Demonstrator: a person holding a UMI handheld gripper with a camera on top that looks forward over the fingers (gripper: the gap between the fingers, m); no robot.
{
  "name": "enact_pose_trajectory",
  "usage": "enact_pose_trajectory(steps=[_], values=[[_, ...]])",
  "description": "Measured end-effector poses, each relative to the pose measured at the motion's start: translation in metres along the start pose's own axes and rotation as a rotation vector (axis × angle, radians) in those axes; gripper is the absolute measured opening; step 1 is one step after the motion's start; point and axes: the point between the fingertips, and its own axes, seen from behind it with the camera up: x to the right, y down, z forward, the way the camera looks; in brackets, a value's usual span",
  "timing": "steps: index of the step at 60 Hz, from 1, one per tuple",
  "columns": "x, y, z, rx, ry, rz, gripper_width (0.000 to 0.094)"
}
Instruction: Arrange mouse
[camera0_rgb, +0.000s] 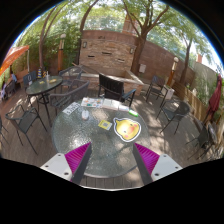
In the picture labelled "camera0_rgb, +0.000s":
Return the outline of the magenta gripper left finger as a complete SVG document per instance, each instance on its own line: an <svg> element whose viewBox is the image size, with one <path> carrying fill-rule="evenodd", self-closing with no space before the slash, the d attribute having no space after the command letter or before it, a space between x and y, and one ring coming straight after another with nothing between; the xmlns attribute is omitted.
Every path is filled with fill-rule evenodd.
<svg viewBox="0 0 224 224"><path fill-rule="evenodd" d="M88 142L65 154L66 161L72 171L71 181L73 183L80 184L91 153L91 143Z"/></svg>

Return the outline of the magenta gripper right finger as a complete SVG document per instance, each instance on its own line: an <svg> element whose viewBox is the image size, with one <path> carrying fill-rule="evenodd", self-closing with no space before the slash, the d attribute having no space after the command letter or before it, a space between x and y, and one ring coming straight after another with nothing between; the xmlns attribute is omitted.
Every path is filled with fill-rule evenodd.
<svg viewBox="0 0 224 224"><path fill-rule="evenodd" d="M159 159L159 155L154 151L140 144L133 144L133 155L144 185L152 182L152 171Z"/></svg>

